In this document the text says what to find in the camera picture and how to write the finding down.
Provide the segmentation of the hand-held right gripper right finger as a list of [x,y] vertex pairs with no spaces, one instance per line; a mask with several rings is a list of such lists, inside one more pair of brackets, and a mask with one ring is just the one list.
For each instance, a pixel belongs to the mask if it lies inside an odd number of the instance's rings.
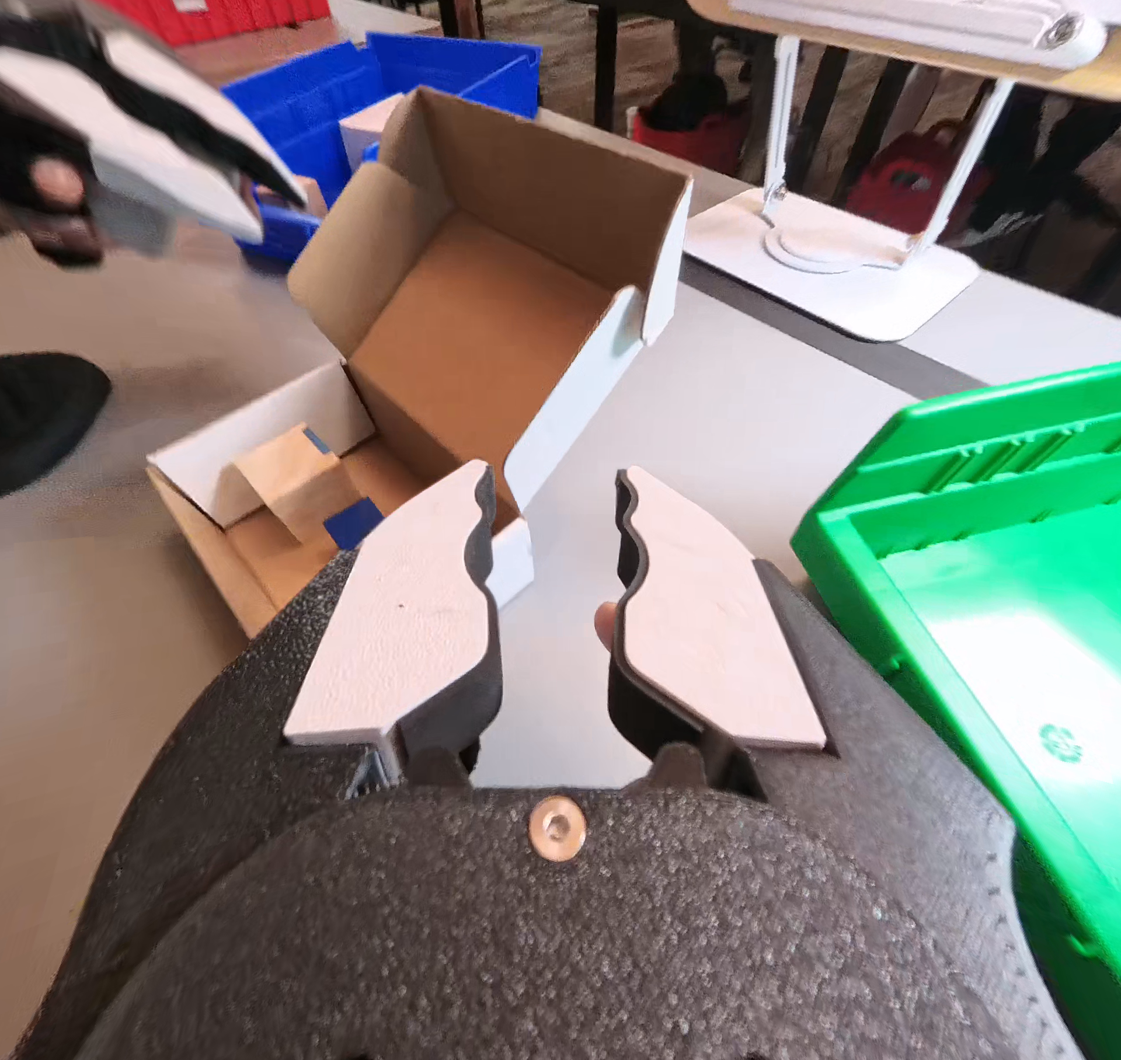
[[827,734],[756,555],[638,466],[619,469],[614,684],[736,748],[819,753]]

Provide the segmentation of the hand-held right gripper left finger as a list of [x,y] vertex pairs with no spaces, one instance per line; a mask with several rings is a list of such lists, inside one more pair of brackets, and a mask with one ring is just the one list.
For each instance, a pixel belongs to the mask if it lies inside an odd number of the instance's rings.
[[285,720],[295,748],[365,748],[377,782],[429,751],[471,774],[502,703],[493,566],[495,473],[469,461],[356,548]]

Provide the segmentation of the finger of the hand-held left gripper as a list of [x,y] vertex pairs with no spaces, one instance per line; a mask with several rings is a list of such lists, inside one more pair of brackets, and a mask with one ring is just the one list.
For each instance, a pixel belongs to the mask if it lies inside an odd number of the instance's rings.
[[92,78],[62,61],[1,50],[2,86],[56,118],[89,150],[94,188],[90,210],[121,247],[161,255],[180,221],[258,243],[262,226],[232,173],[180,150],[165,134],[115,105]]
[[217,89],[151,44],[122,30],[95,32],[94,77],[118,110],[185,154],[307,207],[306,190],[258,128]]

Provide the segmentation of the blue plastic bin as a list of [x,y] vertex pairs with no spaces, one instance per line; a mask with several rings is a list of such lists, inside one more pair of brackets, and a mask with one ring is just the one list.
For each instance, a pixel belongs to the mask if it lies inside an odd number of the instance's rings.
[[[293,175],[314,178],[328,205],[314,218],[259,199],[262,236],[235,240],[245,261],[291,275],[290,296],[345,355],[356,332],[407,294],[434,299],[467,280],[521,268],[541,283],[547,205],[560,196],[548,155],[573,147],[535,125],[541,50],[524,44],[368,34],[245,77],[222,92]],[[349,168],[339,120],[405,94],[381,143]]]

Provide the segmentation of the white cardboard mailer box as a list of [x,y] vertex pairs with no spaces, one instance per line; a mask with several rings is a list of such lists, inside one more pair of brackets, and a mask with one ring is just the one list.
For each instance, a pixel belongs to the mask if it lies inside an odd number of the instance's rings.
[[352,173],[356,171],[362,162],[369,160],[365,156],[367,150],[381,143],[385,127],[404,100],[405,94],[396,93],[363,106],[362,110],[350,115],[340,118],[340,137]]
[[437,298],[407,294],[356,332],[356,356],[311,372],[148,457],[148,476],[245,636],[258,635],[337,554],[304,546],[233,467],[308,424],[385,517],[469,461],[495,471],[500,607],[534,580],[525,509],[641,350],[674,316],[694,179],[638,145],[603,145],[535,121],[573,154],[548,155],[560,196],[547,205],[541,283],[521,268]]

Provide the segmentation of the green plastic bin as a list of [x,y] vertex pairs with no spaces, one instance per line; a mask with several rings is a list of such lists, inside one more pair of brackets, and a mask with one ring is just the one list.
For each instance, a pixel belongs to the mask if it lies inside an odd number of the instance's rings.
[[1032,951],[1120,1051],[1120,365],[895,413],[793,552],[852,647],[1012,816]]

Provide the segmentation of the desk with wooden edge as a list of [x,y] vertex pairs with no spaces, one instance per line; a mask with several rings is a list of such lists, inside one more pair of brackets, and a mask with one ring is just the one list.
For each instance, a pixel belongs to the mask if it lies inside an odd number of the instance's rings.
[[325,19],[188,44],[174,53],[188,69],[221,87],[334,44],[364,44],[368,32],[443,36],[441,22],[428,16],[363,0],[328,0]]

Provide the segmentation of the person's left hand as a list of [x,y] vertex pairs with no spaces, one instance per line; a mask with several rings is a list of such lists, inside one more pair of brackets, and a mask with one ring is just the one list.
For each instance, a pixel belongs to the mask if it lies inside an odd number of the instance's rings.
[[74,134],[40,118],[1,112],[1,236],[21,235],[64,269],[102,264],[91,215],[92,164]]

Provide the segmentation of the blue wooden cube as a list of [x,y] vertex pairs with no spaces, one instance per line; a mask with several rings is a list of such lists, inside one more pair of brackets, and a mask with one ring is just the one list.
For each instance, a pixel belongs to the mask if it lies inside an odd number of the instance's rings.
[[339,550],[353,550],[385,521],[371,498],[359,498],[323,521],[324,530]]

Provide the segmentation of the white document stand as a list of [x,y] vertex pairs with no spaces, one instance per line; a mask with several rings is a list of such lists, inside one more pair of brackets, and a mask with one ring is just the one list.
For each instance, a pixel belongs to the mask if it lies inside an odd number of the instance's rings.
[[[906,340],[974,283],[976,264],[937,242],[1016,83],[1119,95],[1108,69],[1119,63],[1119,0],[686,1],[719,25],[776,37],[763,184],[691,218],[686,253],[856,340]],[[921,233],[815,203],[788,184],[802,41],[994,80]]]

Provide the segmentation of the red black bag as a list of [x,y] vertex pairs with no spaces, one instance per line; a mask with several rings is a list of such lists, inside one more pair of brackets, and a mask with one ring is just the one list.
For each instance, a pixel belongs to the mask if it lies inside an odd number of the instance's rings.
[[717,72],[680,72],[652,102],[637,106],[631,138],[660,154],[736,177],[751,118],[751,100],[732,100]]

